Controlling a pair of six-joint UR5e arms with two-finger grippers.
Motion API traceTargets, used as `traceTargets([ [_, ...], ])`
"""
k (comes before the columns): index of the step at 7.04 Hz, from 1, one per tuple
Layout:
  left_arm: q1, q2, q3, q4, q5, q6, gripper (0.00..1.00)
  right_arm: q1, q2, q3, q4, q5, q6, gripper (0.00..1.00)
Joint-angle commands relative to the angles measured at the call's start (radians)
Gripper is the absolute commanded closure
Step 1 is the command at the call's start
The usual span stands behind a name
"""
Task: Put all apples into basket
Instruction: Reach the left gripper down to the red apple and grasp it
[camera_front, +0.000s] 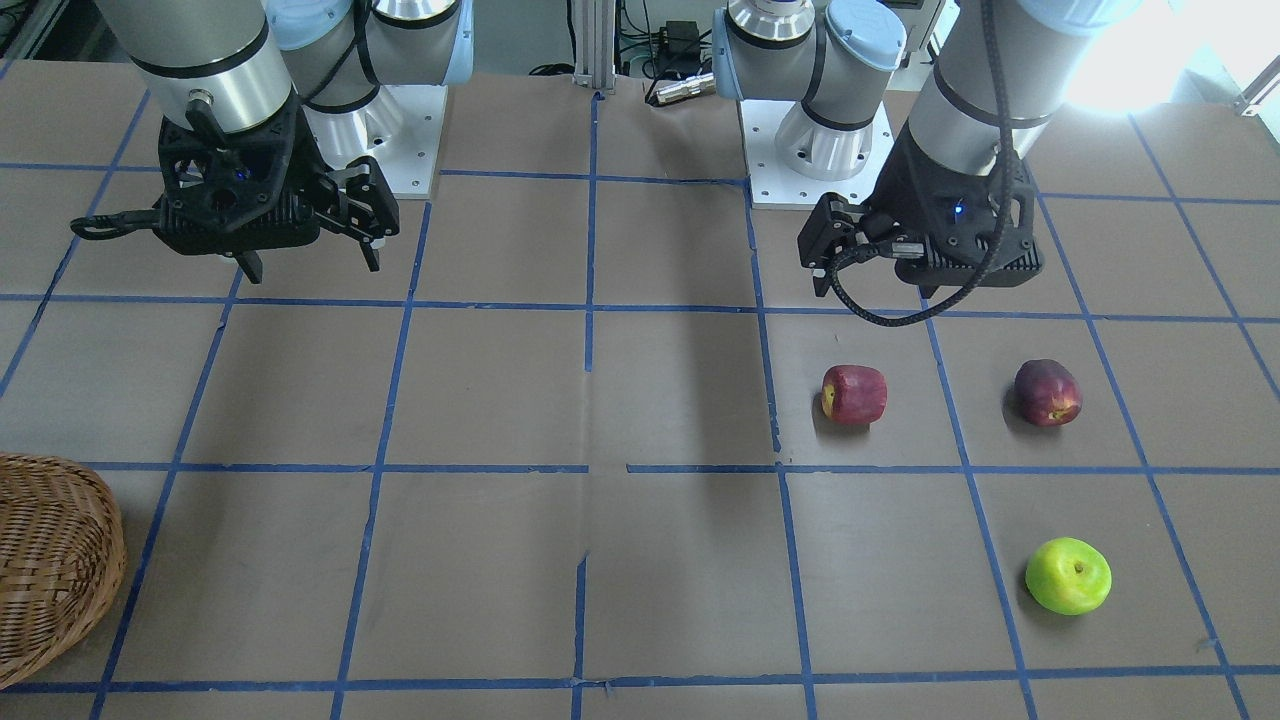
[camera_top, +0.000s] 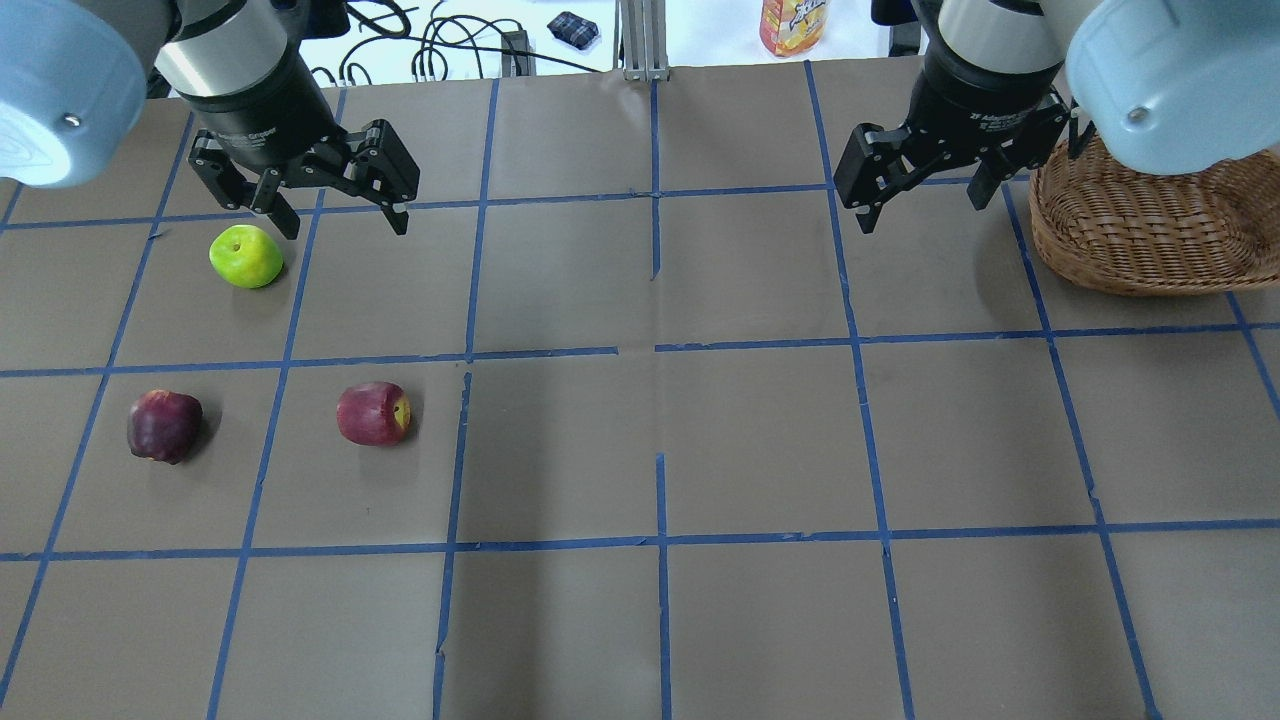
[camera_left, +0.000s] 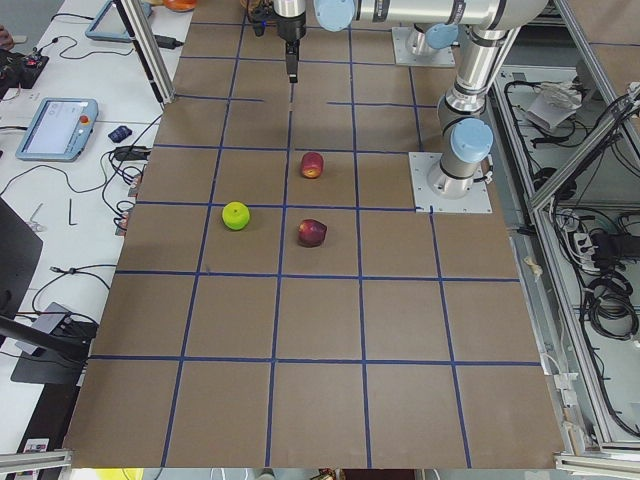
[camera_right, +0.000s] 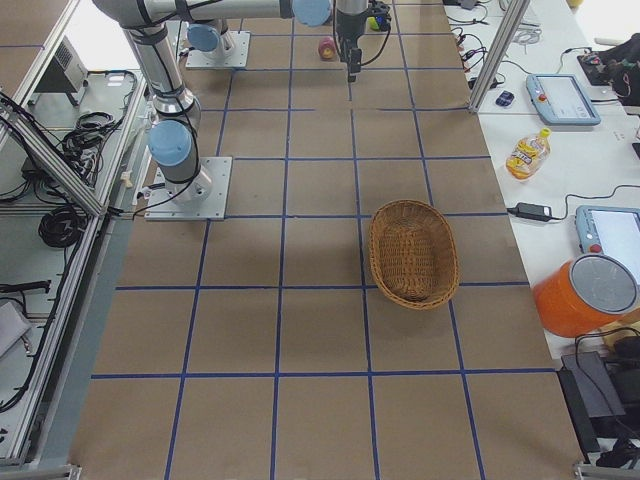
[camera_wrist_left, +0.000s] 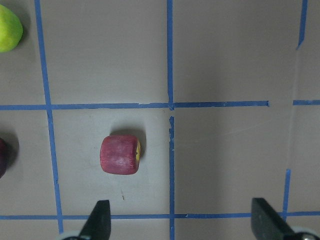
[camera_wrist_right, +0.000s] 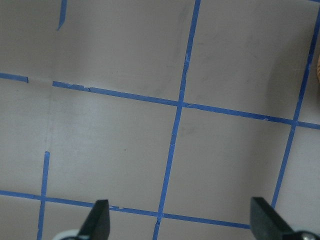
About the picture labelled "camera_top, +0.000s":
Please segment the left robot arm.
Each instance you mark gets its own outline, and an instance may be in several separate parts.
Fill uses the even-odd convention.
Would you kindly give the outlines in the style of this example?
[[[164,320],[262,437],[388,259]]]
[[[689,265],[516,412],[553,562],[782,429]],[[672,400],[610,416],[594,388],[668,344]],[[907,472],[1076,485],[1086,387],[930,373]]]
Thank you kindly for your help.
[[[388,120],[343,129],[300,54],[346,24],[325,1],[5,1],[3,176],[44,188],[100,176],[159,76],[202,128],[187,161],[230,210],[294,238],[283,188],[330,188],[404,234],[420,169]]]

